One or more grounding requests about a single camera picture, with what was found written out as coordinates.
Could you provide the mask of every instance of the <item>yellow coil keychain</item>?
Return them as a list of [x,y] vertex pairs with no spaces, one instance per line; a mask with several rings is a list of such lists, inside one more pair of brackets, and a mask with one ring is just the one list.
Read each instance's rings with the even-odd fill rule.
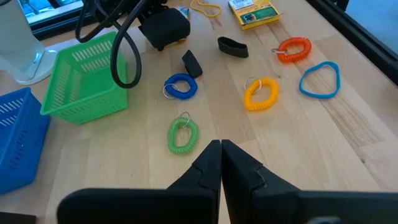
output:
[[[269,98],[262,102],[253,103],[251,101],[252,94],[259,91],[263,85],[267,85],[271,88],[271,93],[269,95]],[[269,108],[276,102],[279,93],[278,82],[273,78],[262,78],[262,79],[258,78],[257,81],[254,81],[247,89],[246,89],[246,82],[244,82],[244,89],[246,91],[244,92],[243,95],[243,104],[244,107],[249,111],[259,111]]]
[[[199,8],[197,8],[197,7],[193,7],[193,3],[194,3],[195,1],[196,1],[196,2],[198,3],[198,5],[200,5],[200,6],[205,6],[205,7],[216,7],[216,8],[219,9],[219,10],[218,10],[218,12],[217,12],[216,14],[209,15],[209,14],[207,14],[204,10],[201,10],[201,9],[199,9]],[[209,18],[214,18],[214,17],[218,16],[218,15],[221,13],[221,6],[219,6],[219,5],[217,5],[217,4],[206,4],[206,3],[201,2],[200,0],[192,0],[190,6],[191,6],[191,8],[192,8],[193,10],[198,11],[198,12],[201,12],[201,13],[203,13],[206,17],[209,17]]]

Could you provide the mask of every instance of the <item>white bottle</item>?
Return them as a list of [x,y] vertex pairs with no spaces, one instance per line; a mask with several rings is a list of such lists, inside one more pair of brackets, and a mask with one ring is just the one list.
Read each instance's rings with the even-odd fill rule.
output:
[[31,85],[50,75],[56,54],[33,36],[18,0],[0,0],[0,70]]

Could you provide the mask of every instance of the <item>blue rubber band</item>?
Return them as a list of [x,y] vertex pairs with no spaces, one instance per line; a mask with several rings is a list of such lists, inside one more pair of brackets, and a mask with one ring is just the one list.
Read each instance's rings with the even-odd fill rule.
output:
[[[173,88],[172,85],[169,85],[175,84],[178,81],[186,81],[191,88],[186,92],[181,92]],[[180,100],[187,100],[193,97],[198,90],[198,85],[195,80],[189,74],[185,73],[177,73],[172,75],[168,80],[166,80],[166,82],[164,82],[164,85],[167,85],[165,89],[169,95]]]
[[[312,93],[310,91],[304,90],[303,81],[304,81],[305,76],[311,72],[318,70],[319,68],[321,68],[325,65],[329,65],[336,72],[336,90],[333,93],[327,93],[327,94]],[[330,98],[336,96],[336,94],[340,90],[340,85],[341,85],[340,69],[338,68],[338,65],[335,62],[326,61],[326,62],[322,62],[319,65],[316,65],[312,68],[307,69],[307,71],[304,72],[303,76],[300,79],[300,84],[298,85],[298,88],[304,95],[311,96],[311,97],[318,98],[318,99],[330,99]]]

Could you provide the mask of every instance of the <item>wooden table surface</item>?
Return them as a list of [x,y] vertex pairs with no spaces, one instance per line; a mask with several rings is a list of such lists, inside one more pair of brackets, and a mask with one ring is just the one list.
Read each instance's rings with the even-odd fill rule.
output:
[[[280,21],[245,31],[239,29],[226,0],[211,2],[222,5],[222,14],[209,19],[192,11],[189,38],[163,52],[154,49],[137,28],[130,29],[141,51],[143,72],[138,86],[128,91],[129,108],[81,126],[53,118],[35,182],[0,196],[0,211],[33,214],[39,223],[56,223],[58,203],[74,190],[166,188],[212,139],[232,140],[301,189],[397,190],[397,87],[305,0],[273,0],[284,13]],[[169,6],[188,4],[169,2]],[[220,36],[247,44],[249,58],[221,53],[216,41]],[[302,62],[282,65],[271,49],[296,36],[309,38],[312,52]],[[72,38],[73,32],[68,32],[44,44],[60,50],[77,43]],[[132,77],[134,56],[126,43],[122,48],[131,62]],[[164,81],[185,71],[181,57],[188,49],[204,71],[197,79],[198,91],[188,101],[167,99],[162,93]],[[302,73],[325,60],[340,66],[340,92],[330,100],[302,95],[298,90]],[[249,77],[277,79],[280,93],[272,108],[244,109],[243,83]],[[333,70],[324,68],[309,75],[305,86],[333,91],[334,79]],[[31,86],[39,100],[47,83],[48,79]],[[9,75],[0,74],[0,94],[21,87]],[[266,88],[254,97],[265,98]],[[184,111],[199,125],[200,140],[193,153],[175,156],[167,149],[167,129]],[[178,142],[187,138],[188,131],[181,130]],[[228,223],[224,198],[220,209],[220,223]]]

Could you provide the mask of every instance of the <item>coil keychain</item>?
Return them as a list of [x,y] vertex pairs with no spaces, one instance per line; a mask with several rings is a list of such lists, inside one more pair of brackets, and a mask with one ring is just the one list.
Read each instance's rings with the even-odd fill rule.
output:
[[[304,90],[303,88],[303,82],[304,82],[304,78],[311,72],[314,72],[320,68],[322,68],[325,65],[329,65],[331,68],[333,68],[336,72],[336,90],[333,93],[327,93],[327,94],[321,94],[321,93],[312,93],[310,91]],[[318,99],[330,99],[334,96],[336,96],[336,94],[338,93],[338,91],[340,90],[340,86],[341,86],[341,80],[340,80],[340,69],[338,68],[338,65],[335,62],[330,62],[330,61],[326,61],[326,62],[322,62],[312,68],[307,69],[303,76],[300,79],[300,83],[298,84],[298,88],[299,90],[307,96],[311,96],[314,98],[318,98]]]
[[[189,137],[188,142],[184,146],[177,146],[175,144],[175,137],[177,135],[177,131],[187,127],[191,130],[191,136]],[[169,150],[173,154],[188,154],[193,151],[195,146],[198,144],[199,139],[199,127],[193,122],[190,118],[190,114],[188,112],[182,113],[178,118],[172,121],[169,131],[167,133],[167,146]]]
[[[243,105],[244,107],[249,110],[249,111],[259,111],[259,110],[264,110],[269,107],[271,107],[277,99],[278,93],[279,93],[279,86],[278,82],[273,79],[273,78],[262,78],[262,79],[257,79],[256,81],[252,82],[250,86],[246,89],[246,82],[244,82],[244,95],[243,95]],[[257,92],[258,90],[261,89],[262,86],[267,85],[271,88],[271,93],[268,99],[262,101],[262,102],[257,102],[253,103],[251,101],[251,96],[253,93]]]
[[[190,89],[186,92],[181,92],[178,89],[178,86],[175,84],[178,81],[186,81],[189,84]],[[180,100],[187,100],[193,97],[197,90],[198,85],[196,81],[190,75],[185,73],[177,73],[172,75],[168,80],[166,80],[163,86],[163,94],[169,99],[178,98]]]
[[[296,54],[286,54],[287,53],[287,47],[293,46],[293,45],[302,45],[304,49]],[[293,37],[287,40],[282,41],[280,43],[278,49],[272,49],[272,52],[275,52],[278,56],[278,59],[283,62],[283,63],[290,63],[290,62],[297,62],[299,60],[305,59],[310,51],[311,51],[312,45],[310,40],[307,38],[303,37]]]

